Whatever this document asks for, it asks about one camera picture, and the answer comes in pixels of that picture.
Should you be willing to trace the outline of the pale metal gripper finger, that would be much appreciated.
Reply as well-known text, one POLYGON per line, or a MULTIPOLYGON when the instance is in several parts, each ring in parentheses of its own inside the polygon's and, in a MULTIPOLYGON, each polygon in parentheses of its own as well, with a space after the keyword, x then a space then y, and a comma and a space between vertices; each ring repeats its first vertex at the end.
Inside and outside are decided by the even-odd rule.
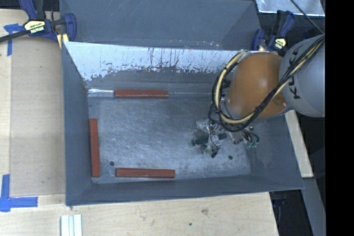
POLYGON ((201 137, 194 138, 192 140, 192 145, 206 145, 206 144, 217 144, 219 142, 219 137, 218 135, 204 135, 201 137))
POLYGON ((208 119, 197 120, 195 122, 195 134, 196 135, 209 135, 210 133, 210 121, 208 119))

